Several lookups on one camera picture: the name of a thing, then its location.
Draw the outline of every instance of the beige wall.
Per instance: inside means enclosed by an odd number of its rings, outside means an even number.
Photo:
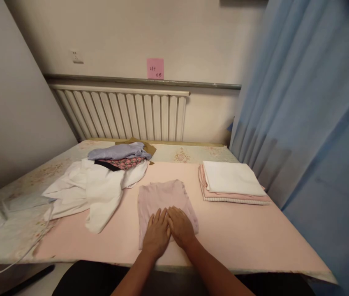
[[[0,188],[76,144],[0,0]]]
[[[165,79],[241,84],[267,1],[6,3],[43,73],[146,78],[146,59],[164,58]],[[184,140],[223,143],[237,99],[236,91],[194,91]]]

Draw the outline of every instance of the pink folded cloth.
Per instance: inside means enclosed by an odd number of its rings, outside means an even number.
[[[228,201],[243,204],[258,204],[258,205],[268,205],[270,204],[270,197],[256,196],[256,195],[245,195],[236,193],[215,193],[207,190],[206,176],[204,175],[204,168],[201,164],[199,166],[199,181],[200,188],[202,190],[203,200],[206,201]]]
[[[130,169],[132,167],[135,167],[136,165],[138,165],[140,162],[142,162],[144,160],[144,157],[140,157],[140,156],[135,156],[132,158],[123,158],[120,160],[99,160],[99,161],[103,161],[103,162],[108,162],[110,164],[112,164],[113,166],[120,168],[121,170],[127,170]]]
[[[199,232],[198,218],[185,191],[184,183],[180,180],[140,186],[137,203],[140,225],[139,250],[143,248],[143,240],[147,231],[148,221],[151,215],[156,214],[159,208],[163,210],[164,208],[175,206],[183,210],[191,221],[195,234]]]

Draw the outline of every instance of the brown cloth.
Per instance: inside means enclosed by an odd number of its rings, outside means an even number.
[[[157,150],[154,146],[150,145],[149,143],[147,142],[144,142],[142,140],[139,140],[139,139],[136,139],[134,137],[130,138],[129,140],[126,140],[124,142],[116,142],[116,145],[119,145],[119,144],[132,144],[134,142],[139,142],[139,143],[143,143],[144,144],[144,151],[147,152],[147,153],[150,153],[151,156],[154,155],[155,151]]]

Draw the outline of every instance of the blue curtain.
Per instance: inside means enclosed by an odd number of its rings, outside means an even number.
[[[270,0],[262,27],[230,150],[349,295],[349,1]]]

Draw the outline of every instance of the hand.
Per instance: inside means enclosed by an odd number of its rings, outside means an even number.
[[[177,245],[186,250],[195,240],[194,228],[187,215],[175,206],[167,210],[170,218],[168,219],[171,233]]]
[[[169,244],[171,231],[168,228],[168,218],[166,208],[164,208],[162,213],[161,209],[158,209],[155,217],[152,214],[148,221],[142,252],[151,256],[154,261],[158,260],[165,253]]]

